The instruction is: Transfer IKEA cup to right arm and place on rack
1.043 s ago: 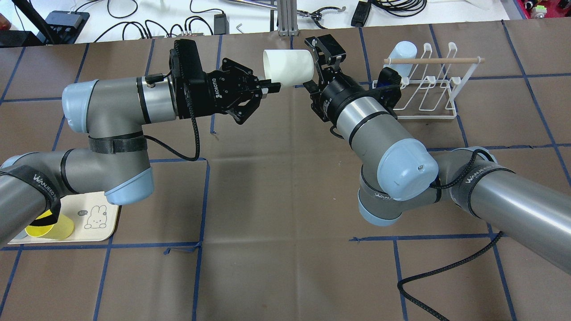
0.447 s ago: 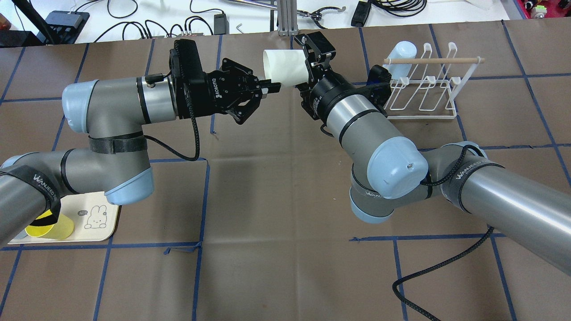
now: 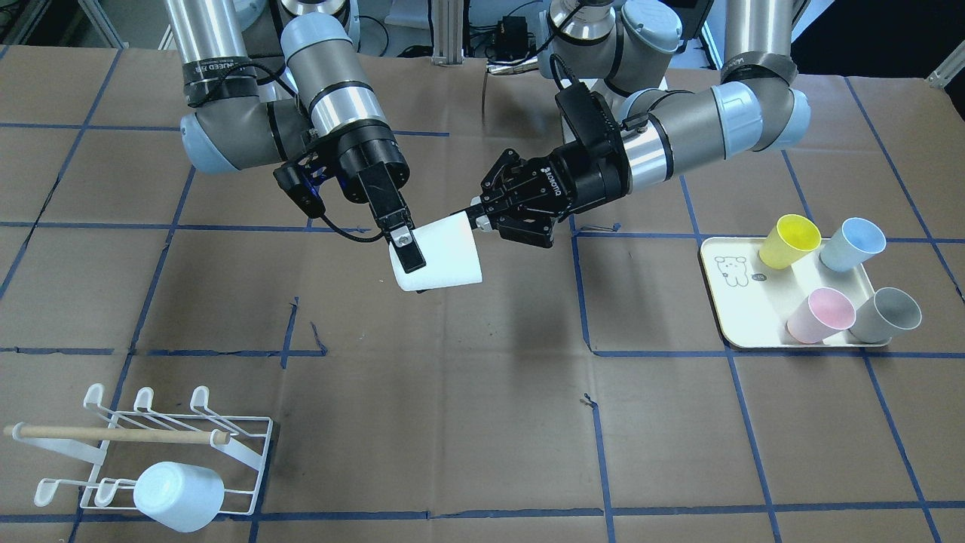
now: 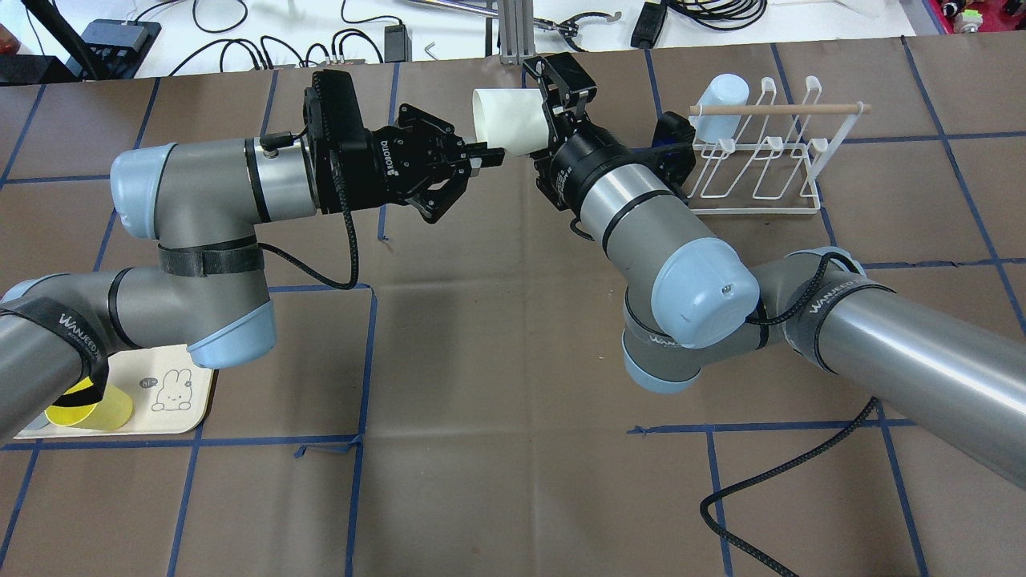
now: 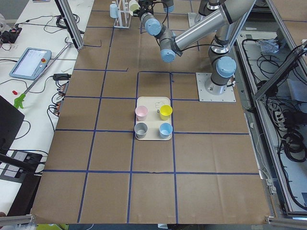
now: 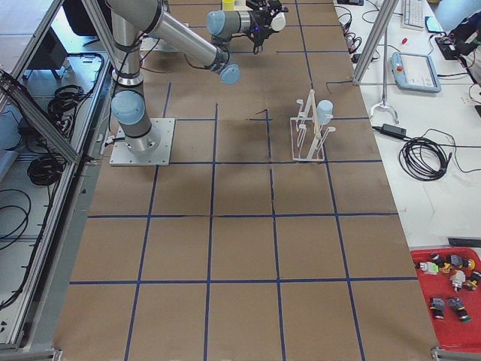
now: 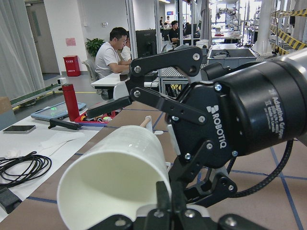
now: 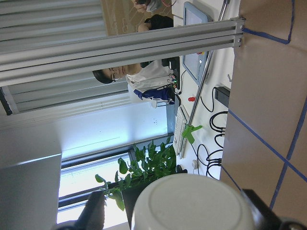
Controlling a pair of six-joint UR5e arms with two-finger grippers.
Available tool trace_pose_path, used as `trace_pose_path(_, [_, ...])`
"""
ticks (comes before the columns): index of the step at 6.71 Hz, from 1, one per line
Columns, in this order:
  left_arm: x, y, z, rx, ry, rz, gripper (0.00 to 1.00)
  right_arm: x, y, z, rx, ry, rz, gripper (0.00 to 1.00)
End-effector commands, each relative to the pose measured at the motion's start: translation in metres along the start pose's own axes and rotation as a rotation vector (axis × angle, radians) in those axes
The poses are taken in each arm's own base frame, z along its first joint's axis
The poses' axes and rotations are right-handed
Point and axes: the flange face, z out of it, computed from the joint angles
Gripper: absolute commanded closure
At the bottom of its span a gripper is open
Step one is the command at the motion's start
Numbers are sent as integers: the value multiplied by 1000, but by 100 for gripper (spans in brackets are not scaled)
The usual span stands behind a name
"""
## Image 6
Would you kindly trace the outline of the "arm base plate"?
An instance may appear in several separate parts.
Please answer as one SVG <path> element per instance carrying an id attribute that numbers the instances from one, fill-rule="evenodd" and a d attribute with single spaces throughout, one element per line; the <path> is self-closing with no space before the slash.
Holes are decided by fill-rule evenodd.
<path id="1" fill-rule="evenodd" d="M 126 136 L 120 126 L 110 155 L 112 166 L 169 165 L 174 135 L 174 118 L 151 118 L 151 130 L 142 138 Z"/>

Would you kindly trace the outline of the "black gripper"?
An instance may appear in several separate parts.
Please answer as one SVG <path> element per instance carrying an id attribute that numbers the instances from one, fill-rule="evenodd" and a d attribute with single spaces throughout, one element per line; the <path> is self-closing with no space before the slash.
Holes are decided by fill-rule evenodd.
<path id="1" fill-rule="evenodd" d="M 277 0 L 246 0 L 246 6 L 254 11 L 282 10 L 282 4 Z"/>
<path id="2" fill-rule="evenodd" d="M 276 14 L 272 9 L 250 11 L 250 37 L 268 38 L 273 33 L 271 22 Z"/>

